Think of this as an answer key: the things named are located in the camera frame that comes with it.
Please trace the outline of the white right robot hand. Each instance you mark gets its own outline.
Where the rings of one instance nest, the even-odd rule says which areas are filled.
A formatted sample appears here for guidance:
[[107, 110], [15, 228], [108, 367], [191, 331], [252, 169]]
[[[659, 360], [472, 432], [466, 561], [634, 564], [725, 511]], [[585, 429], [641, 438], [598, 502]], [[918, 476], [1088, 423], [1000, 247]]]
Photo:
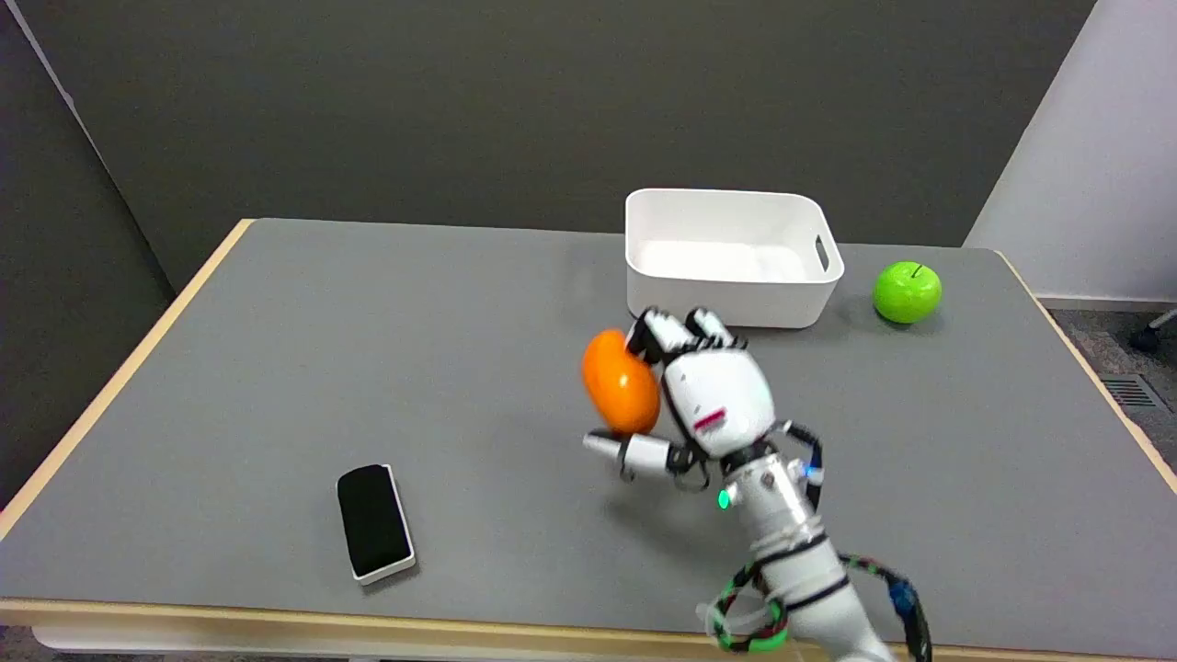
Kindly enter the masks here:
[[612, 462], [621, 479], [669, 476], [677, 486], [710, 461], [760, 452], [776, 404], [745, 338], [714, 310], [685, 318], [647, 307], [629, 330], [606, 327], [585, 347], [583, 384], [601, 426], [583, 446]]

